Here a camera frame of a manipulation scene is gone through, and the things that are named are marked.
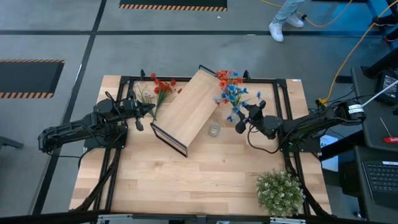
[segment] wooden table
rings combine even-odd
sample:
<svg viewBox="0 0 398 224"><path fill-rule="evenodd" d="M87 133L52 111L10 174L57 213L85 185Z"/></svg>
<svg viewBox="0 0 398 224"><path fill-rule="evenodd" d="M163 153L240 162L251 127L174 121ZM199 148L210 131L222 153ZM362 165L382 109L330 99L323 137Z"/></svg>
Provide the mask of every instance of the wooden table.
<svg viewBox="0 0 398 224"><path fill-rule="evenodd" d="M106 98L105 91L116 98L120 76L104 76L98 101ZM186 83L177 83L180 88ZM264 114L276 115L271 84L244 83L249 104L258 103L258 91L267 102ZM287 80L294 118L308 114L300 80ZM154 89L153 82L134 82L138 93L146 87ZM166 109L177 94L166 99L159 109ZM282 89L281 105L286 118ZM144 130L135 128L135 119L129 119L126 147L122 150L111 211L114 213L173 213L209 215L267 215L259 208L256 197L256 179L263 172L285 169L282 153L268 154L251 148L247 134L238 134L234 124L226 120L230 105L220 105L191 143L189 157L185 158L157 139L149 126L152 117L141 119ZM220 135L208 135L212 121L221 125ZM255 146L274 150L277 140L268 140L260 133L251 134ZM79 206L98 182L104 149L94 149L81 162L70 208ZM320 205L330 213L330 205L320 162L310 153L301 153L305 183ZM104 207L107 193L104 187L100 208Z"/></svg>

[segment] jeans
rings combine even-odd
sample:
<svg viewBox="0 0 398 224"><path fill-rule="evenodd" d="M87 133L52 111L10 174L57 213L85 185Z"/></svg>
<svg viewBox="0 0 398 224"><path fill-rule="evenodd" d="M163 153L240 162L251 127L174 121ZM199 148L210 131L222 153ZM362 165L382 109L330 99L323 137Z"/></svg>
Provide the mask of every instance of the jeans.
<svg viewBox="0 0 398 224"><path fill-rule="evenodd" d="M297 8L303 2L304 0L286 0L272 21L283 24L289 16L291 16L293 13L296 13Z"/></svg>

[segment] hazard tape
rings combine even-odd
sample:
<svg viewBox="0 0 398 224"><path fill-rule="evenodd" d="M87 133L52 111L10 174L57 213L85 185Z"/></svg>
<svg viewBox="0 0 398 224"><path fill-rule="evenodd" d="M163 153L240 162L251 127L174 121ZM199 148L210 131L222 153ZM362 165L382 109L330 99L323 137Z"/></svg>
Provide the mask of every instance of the hazard tape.
<svg viewBox="0 0 398 224"><path fill-rule="evenodd" d="M156 9L156 10L184 10L184 11L218 11L225 12L227 7L213 6L161 6L161 5L144 5L144 4L122 4L120 9Z"/></svg>
<svg viewBox="0 0 398 224"><path fill-rule="evenodd" d="M0 62L60 62L60 63L65 63L65 60L55 60L55 59L0 59Z"/></svg>
<svg viewBox="0 0 398 224"><path fill-rule="evenodd" d="M49 99L53 93L0 93L0 99Z"/></svg>

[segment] gray floor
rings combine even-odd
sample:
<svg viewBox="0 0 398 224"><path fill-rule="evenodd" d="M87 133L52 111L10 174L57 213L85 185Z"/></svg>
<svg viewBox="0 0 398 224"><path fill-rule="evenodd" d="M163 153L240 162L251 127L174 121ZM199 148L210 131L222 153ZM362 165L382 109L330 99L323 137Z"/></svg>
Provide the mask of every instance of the gray floor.
<svg viewBox="0 0 398 224"><path fill-rule="evenodd" d="M3 0L0 30L91 30L99 0ZM377 13L385 3L371 0ZM333 19L344 3L306 1L299 11L317 24ZM277 9L257 0L228 0L228 12L134 11L118 9L108 0L99 30L268 30ZM353 4L323 31L368 28L372 14L365 4ZM298 30L286 25L285 30ZM304 31L319 30L310 24ZM0 217L29 213L47 156L37 150L37 136L58 125L67 105L84 51L87 35L0 35L0 58L55 58L66 60L55 95L50 100L0 100L0 135L23 141L16 151L0 151ZM291 35L279 44L268 35L97 35L72 120L91 112L103 75L137 75L140 69L161 75L193 75L199 64L214 70L249 70L253 77L299 78L308 107L325 97L342 61L358 37ZM341 74L353 66L371 65L390 51L381 38L365 38ZM347 94L351 85L337 84L332 99ZM360 127L336 127L346 136ZM341 138L334 133L331 136ZM63 155L80 155L82 142L63 147ZM44 213L68 210L77 174L76 159L60 159L44 206ZM354 218L355 199L334 186L327 187L332 212Z"/></svg>

